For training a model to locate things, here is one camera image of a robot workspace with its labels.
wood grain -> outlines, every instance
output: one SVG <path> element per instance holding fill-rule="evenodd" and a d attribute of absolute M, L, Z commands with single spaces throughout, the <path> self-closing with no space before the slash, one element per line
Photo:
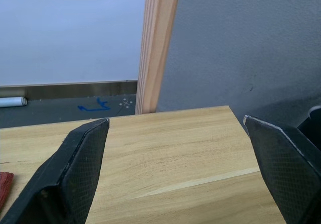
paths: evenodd
<path fill-rule="evenodd" d="M 0 130 L 0 170 L 15 174 L 3 215 L 72 129 L 88 121 Z M 111 118 L 87 223 L 285 223 L 249 138 L 214 107 Z"/>
<path fill-rule="evenodd" d="M 178 0 L 145 0 L 136 114 L 156 110 Z"/>

white board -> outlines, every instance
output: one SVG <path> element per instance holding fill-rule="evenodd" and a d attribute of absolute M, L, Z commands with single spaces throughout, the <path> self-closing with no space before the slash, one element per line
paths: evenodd
<path fill-rule="evenodd" d="M 0 86 L 138 79 L 145 0 L 0 0 Z"/>

floor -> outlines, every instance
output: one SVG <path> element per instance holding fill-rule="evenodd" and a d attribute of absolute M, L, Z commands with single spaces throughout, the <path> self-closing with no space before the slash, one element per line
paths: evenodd
<path fill-rule="evenodd" d="M 0 129 L 135 114 L 136 94 L 31 100 L 0 108 Z"/>

wooden trim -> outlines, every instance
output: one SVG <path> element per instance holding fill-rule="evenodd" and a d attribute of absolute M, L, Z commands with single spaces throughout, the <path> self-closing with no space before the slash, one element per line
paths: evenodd
<path fill-rule="evenodd" d="M 178 0 L 145 0 L 136 114 L 156 111 Z"/>

blue tape mark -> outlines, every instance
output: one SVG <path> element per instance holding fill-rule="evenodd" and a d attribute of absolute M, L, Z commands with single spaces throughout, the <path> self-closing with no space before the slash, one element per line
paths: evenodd
<path fill-rule="evenodd" d="M 101 108 L 88 109 L 88 108 L 85 108 L 84 106 L 78 106 L 78 108 L 80 111 L 105 111 L 105 110 L 111 109 L 110 107 L 105 106 L 105 104 L 107 104 L 108 101 L 100 101 L 100 98 L 97 98 L 97 103 L 101 106 Z"/>

